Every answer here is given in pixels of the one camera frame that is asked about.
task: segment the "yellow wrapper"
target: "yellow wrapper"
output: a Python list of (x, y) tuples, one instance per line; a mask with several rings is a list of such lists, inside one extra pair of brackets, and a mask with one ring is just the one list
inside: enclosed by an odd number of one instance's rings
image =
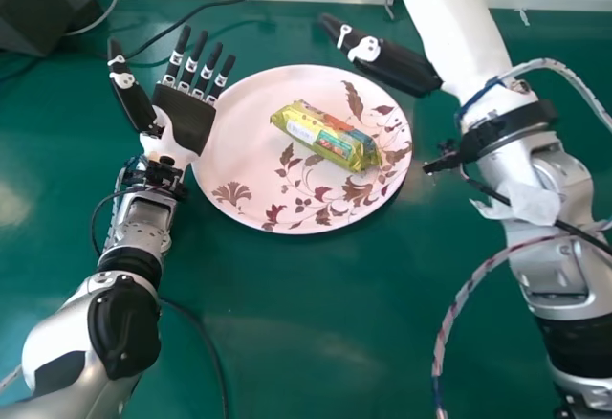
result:
[(270, 122), (316, 154), (354, 173), (361, 173), (383, 159), (371, 137), (304, 100), (285, 106)]

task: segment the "green table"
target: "green table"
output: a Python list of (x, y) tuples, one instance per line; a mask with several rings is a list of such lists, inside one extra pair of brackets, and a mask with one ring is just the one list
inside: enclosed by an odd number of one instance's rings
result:
[[(103, 62), (71, 51), (103, 51), (112, 31), (129, 51), (196, 5), (192, 0), (121, 0), (105, 28), (65, 43), (26, 76), (0, 85), (0, 377), (20, 359), (26, 335), (51, 314), (96, 257), (88, 224), (126, 158), (140, 151)], [(316, 26), (328, 11), (355, 27), (420, 48), (404, 12), (383, 8), (250, 2), (192, 19), (238, 57), (231, 80), (271, 67), (350, 64)], [(567, 63), (612, 105), (612, 15), (514, 11), (494, 16), (514, 61)], [(133, 70), (150, 92), (176, 34)], [(2, 73), (16, 67), (11, 56)], [(557, 130), (591, 169), (597, 217), (612, 209), (610, 137), (560, 77), (529, 78), (556, 102)], [(230, 220), (199, 191), (180, 207), (162, 292), (205, 320), (229, 380), (233, 418), (392, 419), (431, 417), (431, 352), (440, 320), (470, 272), (504, 247), (501, 227), (482, 219), (478, 198), (452, 174), (420, 165), (454, 135), (454, 99), (415, 101), (390, 90), (413, 127), (413, 165), (399, 196), (346, 229), (287, 237)], [(100, 220), (100, 229), (107, 218)], [(164, 347), (126, 418), (221, 418), (219, 388), (204, 345), (185, 319), (162, 317)], [(550, 417), (557, 404), (536, 327), (507, 269), (492, 275), (453, 335), (444, 378), (453, 418)], [(27, 394), (22, 381), (0, 398)]]

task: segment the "plate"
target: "plate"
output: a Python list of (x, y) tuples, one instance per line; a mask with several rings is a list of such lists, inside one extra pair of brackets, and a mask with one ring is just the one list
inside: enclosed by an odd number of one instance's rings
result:
[[(272, 113), (299, 99), (372, 137), (383, 164), (352, 174), (270, 124)], [(261, 72), (231, 86), (215, 106), (195, 178), (217, 209), (257, 230), (313, 234), (355, 223), (399, 189), (412, 158), (398, 103), (372, 81), (337, 68)]]

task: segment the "floral pattern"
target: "floral pattern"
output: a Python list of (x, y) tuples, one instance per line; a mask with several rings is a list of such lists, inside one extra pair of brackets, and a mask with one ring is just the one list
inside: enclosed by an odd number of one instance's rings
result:
[[(281, 179), (280, 192), (294, 193), (295, 201), (292, 207), (272, 204), (270, 209), (266, 210), (267, 221), (261, 226), (263, 230), (273, 232), (274, 227), (278, 225), (287, 225), (289, 230), (294, 230), (302, 223), (312, 220), (320, 226), (332, 226), (334, 219), (343, 219), (345, 223), (350, 223), (351, 215), (356, 209), (371, 206), (381, 197), (385, 197), (389, 185), (398, 177), (404, 176), (407, 165), (402, 166), (402, 162), (411, 153), (412, 142), (404, 141), (398, 146), (396, 139), (400, 132), (404, 132), (407, 122), (401, 121), (400, 118), (379, 122), (389, 117), (396, 107), (381, 105), (371, 109), (374, 113), (364, 113), (365, 108), (355, 86), (348, 81), (342, 83), (353, 117), (368, 129), (378, 130), (371, 137), (377, 142), (384, 164), (376, 172), (371, 172), (371, 176), (368, 174), (366, 182), (359, 181), (361, 176), (351, 175), (346, 178), (341, 188), (313, 187), (311, 174), (324, 159), (317, 154), (311, 154), (307, 158), (297, 157), (294, 144), (290, 143), (278, 158), (279, 168), (273, 172)], [(279, 219), (283, 210), (284, 216)]]
[(217, 202), (229, 202), (238, 209), (239, 213), (242, 213), (242, 209), (238, 207), (238, 201), (240, 199), (251, 200), (251, 190), (249, 187), (240, 185), (237, 182), (229, 182), (227, 185), (218, 187), (212, 192), (212, 195), (217, 199)]

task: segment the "silver robotic arm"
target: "silver robotic arm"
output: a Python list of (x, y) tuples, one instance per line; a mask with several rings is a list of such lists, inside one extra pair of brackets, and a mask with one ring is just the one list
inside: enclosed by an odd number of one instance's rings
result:
[[(201, 33), (179, 84), (189, 30), (184, 28), (152, 103), (119, 43), (109, 42), (111, 84), (144, 151), (135, 168), (121, 173), (119, 183), (126, 189), (107, 198), (121, 201), (96, 271), (26, 340), (22, 369), (32, 397), (0, 408), (1, 419), (119, 418), (141, 375), (159, 356), (157, 290), (170, 228), (178, 202), (186, 197), (186, 168), (204, 150), (214, 101), (231, 68), (227, 63), (206, 99), (194, 95), (191, 83), (207, 37)], [(195, 81), (200, 93), (211, 80), (217, 49)]]
[[(458, 149), (447, 143), (443, 157), (425, 165), (424, 171), (458, 168), (494, 202), (508, 205), (497, 213), (483, 213), (502, 222), (509, 246), (593, 226), (591, 175), (564, 151), (551, 129), (557, 118), (553, 105), (516, 77), (539, 68), (562, 74), (612, 131), (612, 120), (592, 93), (552, 60), (513, 68), (483, 0), (404, 4), (423, 39), (426, 57), (333, 16), (323, 15), (321, 22), (338, 48), (369, 76), (417, 97), (441, 89), (458, 98), (461, 108), (455, 119), (461, 143)], [(470, 163), (477, 164), (486, 184), (468, 176), (465, 166)], [(540, 197), (541, 204), (534, 204)], [(612, 418), (610, 252), (600, 234), (587, 233), (535, 245), (511, 259), (548, 352), (561, 398), (558, 418)], [(447, 417), (442, 408), (437, 415)]]

